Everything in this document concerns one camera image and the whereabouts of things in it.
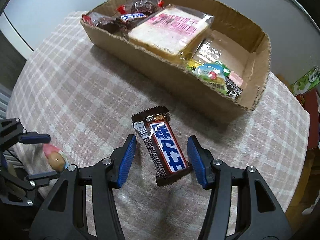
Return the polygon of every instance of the green box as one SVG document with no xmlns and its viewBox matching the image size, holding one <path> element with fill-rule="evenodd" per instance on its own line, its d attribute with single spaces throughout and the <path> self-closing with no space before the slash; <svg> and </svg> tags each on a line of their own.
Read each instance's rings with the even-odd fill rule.
<svg viewBox="0 0 320 240">
<path fill-rule="evenodd" d="M 311 69 L 307 74 L 305 74 L 302 78 L 300 78 L 297 82 L 291 85 L 291 90 L 294 96 L 299 94 L 304 94 L 309 91 L 317 84 L 320 83 L 319 80 L 319 67 L 315 66 Z"/>
</svg>

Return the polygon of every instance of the candy bar label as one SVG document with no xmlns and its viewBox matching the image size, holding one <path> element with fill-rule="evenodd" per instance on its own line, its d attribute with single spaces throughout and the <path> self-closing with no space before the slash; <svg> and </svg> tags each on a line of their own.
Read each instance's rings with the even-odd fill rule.
<svg viewBox="0 0 320 240">
<path fill-rule="evenodd" d="M 124 22 L 127 22 L 128 20 L 131 20 L 131 19 L 146 18 L 146 17 L 147 16 L 143 13 L 131 13 L 131 14 L 121 15 L 120 19 Z"/>
<path fill-rule="evenodd" d="M 174 173 L 186 168 L 186 160 L 168 124 L 166 122 L 153 122 L 149 123 L 149 126 L 169 170 Z"/>
</svg>

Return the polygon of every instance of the brown ball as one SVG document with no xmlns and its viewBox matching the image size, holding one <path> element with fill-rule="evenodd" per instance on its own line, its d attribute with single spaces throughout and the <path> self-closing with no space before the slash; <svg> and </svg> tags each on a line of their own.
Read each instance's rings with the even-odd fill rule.
<svg viewBox="0 0 320 240">
<path fill-rule="evenodd" d="M 52 152 L 48 157 L 48 161 L 51 168 L 58 172 L 62 172 L 64 170 L 64 166 L 66 165 L 64 158 L 60 155 L 60 153 L 57 152 Z"/>
</svg>

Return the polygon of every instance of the checkered cloth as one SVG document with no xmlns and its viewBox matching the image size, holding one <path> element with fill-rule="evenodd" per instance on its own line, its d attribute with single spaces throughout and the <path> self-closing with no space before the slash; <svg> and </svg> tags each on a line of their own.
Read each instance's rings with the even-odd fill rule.
<svg viewBox="0 0 320 240">
<path fill-rule="evenodd" d="M 196 135 L 202 147 L 228 165 L 256 166 L 286 210 L 306 154 L 309 115 L 272 73 L 255 111 L 229 126 L 216 127 L 94 46 L 80 17 L 80 12 L 70 14 L 32 54 L 13 90 L 7 118 L 19 117 L 28 131 L 49 133 L 52 144 L 64 151 L 70 163 L 85 167 L 110 156 L 129 133 L 137 135 L 131 123 L 133 114 L 164 105 L 170 110 L 170 125 L 185 156 L 187 138 Z M 173 185 L 157 187 L 154 164 L 137 137 L 127 182 L 114 190 L 126 239 L 196 239 L 210 191 L 202 189 L 193 172 Z M 17 144 L 15 151 L 30 174 L 51 170 L 41 146 Z M 92 232 L 91 192 L 87 194 Z M 235 195 L 233 192 L 229 232 L 235 228 Z"/>
</svg>

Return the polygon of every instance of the open brown cardboard box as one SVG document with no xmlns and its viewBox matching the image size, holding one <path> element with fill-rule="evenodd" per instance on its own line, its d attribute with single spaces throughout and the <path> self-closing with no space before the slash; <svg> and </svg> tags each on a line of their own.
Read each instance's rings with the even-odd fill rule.
<svg viewBox="0 0 320 240">
<path fill-rule="evenodd" d="M 108 0 L 92 11 L 113 16 L 116 8 L 127 1 Z M 271 46 L 268 35 L 247 17 L 215 0 L 163 1 L 164 5 L 172 3 L 214 15 L 211 29 L 217 31 L 216 35 L 225 35 L 234 41 L 228 49 L 233 59 L 226 65 L 247 83 L 237 101 L 213 90 L 184 66 L 171 63 L 122 37 L 91 26 L 82 19 L 80 22 L 95 45 L 134 67 L 210 119 L 229 122 L 254 110 L 265 90 L 270 70 Z"/>
</svg>

